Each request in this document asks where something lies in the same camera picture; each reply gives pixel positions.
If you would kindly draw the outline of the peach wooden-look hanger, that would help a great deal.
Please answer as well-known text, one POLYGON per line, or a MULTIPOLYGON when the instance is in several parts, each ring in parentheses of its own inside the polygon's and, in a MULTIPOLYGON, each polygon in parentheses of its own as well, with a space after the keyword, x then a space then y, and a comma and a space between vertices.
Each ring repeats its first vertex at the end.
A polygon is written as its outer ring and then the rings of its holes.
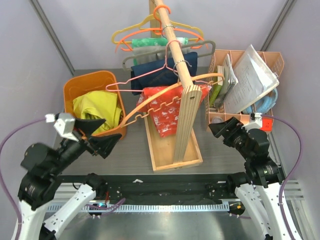
MULTIPOLYGON (((205 84, 207 85, 216 85, 220 82, 222 82, 225 77, 222 73, 206 73, 206 74, 202 74, 202 75, 197 75, 197 76, 194 76, 194 77, 190 77, 190 80, 193 82, 201 82, 201 79, 205 79, 205 78, 209 78, 209 77, 221 77, 222 80, 218 81, 218 82, 213 82, 213 81, 209 81, 209 82, 205 82, 205 84)), ((123 118, 122 122, 119 124, 119 127, 120 128, 123 128, 123 127, 126 127, 130 124, 133 124, 137 121, 137 118, 140 117, 141 119, 144 119, 146 118, 147 116, 150 115, 150 112, 158 112, 163 106, 169 106, 171 105, 175 100, 178 100, 176 97, 174 97, 172 99, 171 102, 169 103, 166 103, 166 102, 163 102, 161 103, 160 107, 157 108, 157 109, 154 109, 154 108, 150 108, 148 111, 147 111, 147 114, 146 115, 141 115, 141 114, 138 114, 137 116, 135 116, 134 120, 127 123, 127 121, 136 113, 138 112, 141 108, 143 108, 144 106, 146 106, 148 103, 152 102, 153 100, 157 99, 158 97, 160 97, 161 95, 165 94, 166 92, 170 91, 170 90, 173 90, 179 86, 182 85, 182 81, 178 82, 178 83, 175 83, 173 85, 170 85, 168 86, 167 88, 163 89, 162 91, 156 93, 155 95, 153 95, 152 97, 150 98, 147 98, 145 101, 143 101, 141 104, 139 104, 136 108, 134 108, 128 115, 126 115, 126 117, 123 118)))

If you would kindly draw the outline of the yellow-green trousers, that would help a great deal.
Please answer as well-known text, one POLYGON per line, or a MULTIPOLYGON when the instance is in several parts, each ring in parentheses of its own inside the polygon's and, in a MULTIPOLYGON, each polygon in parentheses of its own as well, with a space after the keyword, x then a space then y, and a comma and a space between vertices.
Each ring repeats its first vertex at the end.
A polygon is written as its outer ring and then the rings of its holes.
POLYGON ((118 105, 115 92, 95 90, 75 98, 72 101, 75 116, 83 120, 105 119, 105 122, 93 133, 100 134, 119 126, 123 110, 118 105))

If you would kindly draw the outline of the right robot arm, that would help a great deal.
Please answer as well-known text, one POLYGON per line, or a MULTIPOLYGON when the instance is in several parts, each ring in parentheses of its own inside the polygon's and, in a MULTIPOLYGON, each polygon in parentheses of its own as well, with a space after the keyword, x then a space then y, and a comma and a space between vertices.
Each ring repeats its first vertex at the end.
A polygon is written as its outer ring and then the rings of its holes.
POLYGON ((288 179, 270 157, 262 114, 252 113, 246 124, 232 117, 208 127, 215 138, 223 137, 223 143, 245 160, 245 171, 230 174, 225 191, 229 197, 240 199, 259 239, 300 240, 284 194, 288 179))

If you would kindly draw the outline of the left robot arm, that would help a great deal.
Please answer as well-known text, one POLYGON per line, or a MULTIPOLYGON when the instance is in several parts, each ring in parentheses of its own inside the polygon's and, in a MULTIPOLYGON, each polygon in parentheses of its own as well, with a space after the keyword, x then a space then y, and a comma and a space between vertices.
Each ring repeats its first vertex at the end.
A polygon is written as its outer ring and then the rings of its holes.
POLYGON ((86 176, 75 194, 52 217, 44 219, 56 191, 62 183, 60 174, 84 152, 107 158, 122 134, 93 136, 105 119, 85 120, 69 113, 47 114, 62 137, 60 146, 53 149, 34 143, 25 151, 21 166, 26 170, 18 190, 17 222, 14 240, 57 240, 77 213, 90 201, 101 200, 108 184, 95 173, 86 176))

